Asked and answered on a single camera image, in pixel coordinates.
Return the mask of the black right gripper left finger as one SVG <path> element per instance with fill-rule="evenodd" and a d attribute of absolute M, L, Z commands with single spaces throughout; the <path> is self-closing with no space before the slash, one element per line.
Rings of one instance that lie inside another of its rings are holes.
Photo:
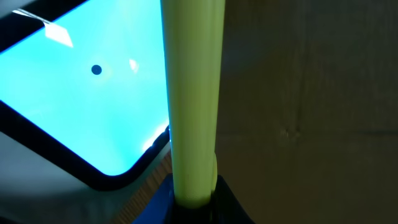
<path fill-rule="evenodd" d="M 173 175 L 168 174 L 146 208 L 132 224 L 169 224 L 174 205 Z"/>

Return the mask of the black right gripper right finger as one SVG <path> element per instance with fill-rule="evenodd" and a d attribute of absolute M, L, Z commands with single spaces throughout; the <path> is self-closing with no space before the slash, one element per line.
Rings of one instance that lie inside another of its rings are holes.
<path fill-rule="evenodd" d="M 211 223 L 254 224 L 221 175 L 211 196 Z"/>

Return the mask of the yellow highlighter marker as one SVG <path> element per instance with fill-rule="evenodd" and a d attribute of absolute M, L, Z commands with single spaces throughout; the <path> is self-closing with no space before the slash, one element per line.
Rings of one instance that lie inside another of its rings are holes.
<path fill-rule="evenodd" d="M 216 123 L 224 0 L 161 2 L 175 201 L 208 204 L 216 184 Z"/>

